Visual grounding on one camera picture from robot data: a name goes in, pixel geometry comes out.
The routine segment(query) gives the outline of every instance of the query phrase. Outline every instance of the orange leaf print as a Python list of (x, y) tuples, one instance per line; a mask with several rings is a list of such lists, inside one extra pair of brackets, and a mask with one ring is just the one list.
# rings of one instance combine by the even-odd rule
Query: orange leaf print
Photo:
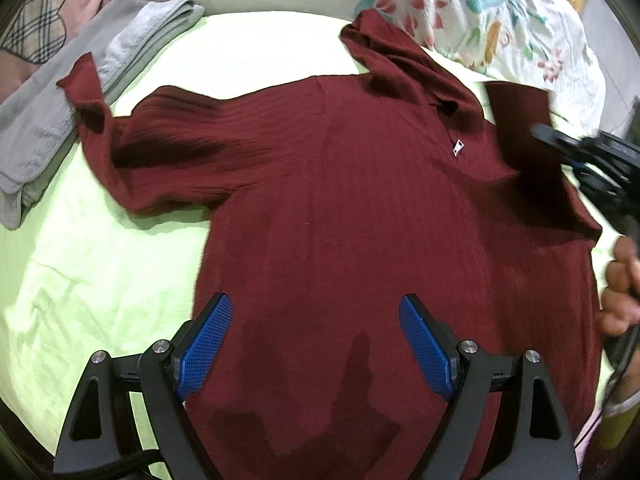
[(486, 46), (484, 48), (484, 62), (491, 63), (498, 51), (498, 39), (500, 38), (500, 22), (493, 22), (486, 34)]

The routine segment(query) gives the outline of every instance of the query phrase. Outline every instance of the metal screw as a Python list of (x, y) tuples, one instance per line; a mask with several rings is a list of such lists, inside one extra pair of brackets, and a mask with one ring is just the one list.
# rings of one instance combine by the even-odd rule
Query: metal screw
[(478, 344), (471, 339), (465, 339), (460, 343), (460, 349), (465, 354), (475, 354), (478, 351)]
[(107, 352), (105, 352), (104, 350), (98, 350), (97, 352), (94, 352), (91, 356), (91, 362), (98, 364), (101, 363), (102, 361), (104, 361), (104, 358), (107, 357)]
[(156, 354), (162, 354), (169, 349), (169, 342), (166, 339), (156, 341), (153, 345), (153, 350)]
[(527, 350), (524, 352), (524, 357), (527, 358), (527, 361), (531, 361), (532, 363), (537, 363), (540, 361), (540, 354), (535, 350)]

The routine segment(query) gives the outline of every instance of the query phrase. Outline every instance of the plaid pattern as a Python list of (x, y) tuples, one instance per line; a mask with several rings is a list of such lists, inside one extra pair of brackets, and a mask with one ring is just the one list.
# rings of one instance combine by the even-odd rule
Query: plaid pattern
[(65, 0), (27, 0), (0, 49), (30, 63), (46, 63), (66, 41), (66, 25), (60, 16), (64, 3)]

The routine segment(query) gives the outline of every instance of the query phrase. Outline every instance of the blue gripper pad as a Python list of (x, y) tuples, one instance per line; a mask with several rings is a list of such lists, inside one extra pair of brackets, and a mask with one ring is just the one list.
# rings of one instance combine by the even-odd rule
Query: blue gripper pad
[[(204, 320), (198, 316), (193, 321), (194, 324), (201, 326), (199, 330), (198, 326), (195, 326), (198, 332), (191, 343), (186, 348), (180, 348), (180, 344), (176, 347), (179, 357), (179, 377), (175, 394), (180, 400), (184, 401), (187, 395), (197, 392), (204, 383), (209, 368), (222, 345), (222, 340), (229, 330), (232, 314), (231, 300), (226, 294), (220, 294), (209, 315)], [(185, 338), (191, 339), (191, 335), (187, 333)]]
[(404, 296), (399, 308), (400, 326), (414, 352), (431, 391), (451, 402), (456, 389), (451, 379), (450, 362), (427, 323), (411, 300)]

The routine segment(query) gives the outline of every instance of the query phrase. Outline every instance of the folded gray cloth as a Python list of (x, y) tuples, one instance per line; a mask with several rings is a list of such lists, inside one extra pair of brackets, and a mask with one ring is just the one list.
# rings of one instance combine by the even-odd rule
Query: folded gray cloth
[(111, 105), (171, 40), (202, 17), (193, 0), (112, 0), (69, 44), (0, 105), (0, 223), (20, 225), (76, 138), (72, 109), (56, 83), (91, 52)]

